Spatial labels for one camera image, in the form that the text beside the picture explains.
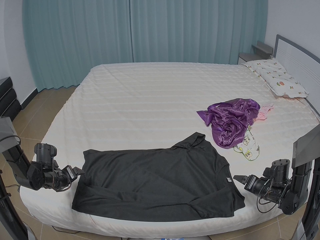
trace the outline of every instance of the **curtain fold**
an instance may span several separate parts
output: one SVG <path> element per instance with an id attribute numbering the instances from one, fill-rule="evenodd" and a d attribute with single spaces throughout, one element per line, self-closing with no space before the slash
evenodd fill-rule
<path id="1" fill-rule="evenodd" d="M 133 62 L 129 0 L 24 0 L 23 27 L 38 91 L 78 85 L 96 65 Z"/>
<path id="2" fill-rule="evenodd" d="M 130 0 L 135 62 L 237 64 L 264 41 L 268 0 Z"/>

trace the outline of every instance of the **robotic arm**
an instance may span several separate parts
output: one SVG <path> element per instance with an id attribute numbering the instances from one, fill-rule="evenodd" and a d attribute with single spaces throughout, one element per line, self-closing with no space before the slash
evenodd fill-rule
<path id="1" fill-rule="evenodd" d="M 290 166 L 288 159 L 272 162 L 270 168 L 266 167 L 261 178 L 253 174 L 233 177 L 245 185 L 245 190 L 257 196 L 258 210 L 258 203 L 263 205 L 272 202 L 275 203 L 273 207 L 278 205 L 284 214 L 291 215 L 304 204 L 308 197 L 308 183 L 313 160 L 314 170 L 309 199 L 292 240 L 312 240 L 318 231 L 320 217 L 320 124 L 293 144 L 291 179 L 288 178 Z"/>
<path id="2" fill-rule="evenodd" d="M 38 143 L 34 146 L 36 162 L 29 162 L 16 138 L 19 137 L 10 118 L 0 117 L 0 152 L 21 186 L 33 190 L 46 188 L 62 192 L 71 187 L 78 175 L 85 173 L 78 167 L 72 168 L 69 165 L 61 170 L 54 160 L 57 155 L 56 147 L 47 143 Z M 30 239 L 28 226 L 19 218 L 9 199 L 10 196 L 10 193 L 6 192 L 0 175 L 0 221 L 14 240 Z"/>

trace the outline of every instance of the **white patterned pillow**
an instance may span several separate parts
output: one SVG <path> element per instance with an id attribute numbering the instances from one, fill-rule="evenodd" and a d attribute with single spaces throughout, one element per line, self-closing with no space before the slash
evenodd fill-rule
<path id="1" fill-rule="evenodd" d="M 306 98 L 309 94 L 275 58 L 252 60 L 242 65 L 264 79 L 269 88 L 278 96 Z"/>

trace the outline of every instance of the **purple ribbon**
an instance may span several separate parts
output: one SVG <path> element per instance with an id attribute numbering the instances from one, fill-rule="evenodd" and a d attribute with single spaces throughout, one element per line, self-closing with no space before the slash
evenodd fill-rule
<path id="1" fill-rule="evenodd" d="M 208 110 L 197 111 L 206 126 L 211 123 L 215 143 L 228 149 L 241 143 L 249 125 L 254 124 L 260 105 L 253 99 L 236 98 L 212 104 Z"/>

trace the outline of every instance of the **beige floor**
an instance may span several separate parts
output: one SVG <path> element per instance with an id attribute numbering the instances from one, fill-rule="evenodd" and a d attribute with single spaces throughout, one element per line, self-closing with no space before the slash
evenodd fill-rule
<path id="1" fill-rule="evenodd" d="M 28 157 L 34 156 L 33 148 L 38 142 L 41 142 L 48 128 L 51 125 L 56 114 L 74 92 L 75 87 L 60 88 L 58 90 L 43 90 L 21 111 L 13 121 L 17 134 L 21 137 L 21 146 Z M 3 174 L 2 179 L 6 186 L 16 184 L 10 166 L 0 155 L 0 169 Z M 119 237 L 109 237 L 97 234 L 81 232 L 76 235 L 60 233 L 55 231 L 51 226 L 43 224 L 37 219 L 31 217 L 27 208 L 23 205 L 17 187 L 7 189 L 11 193 L 11 201 L 16 208 L 22 221 L 26 222 L 34 231 L 38 240 L 102 240 L 114 239 L 120 240 Z M 305 206 L 291 216 L 278 216 L 267 222 L 248 227 L 246 229 L 228 232 L 224 234 L 211 235 L 212 240 L 275 240 L 282 238 L 290 239 L 297 225 L 298 219 L 302 216 Z M 0 240 L 7 239 L 5 234 L 0 232 Z M 320 233 L 314 238 L 320 240 Z"/>

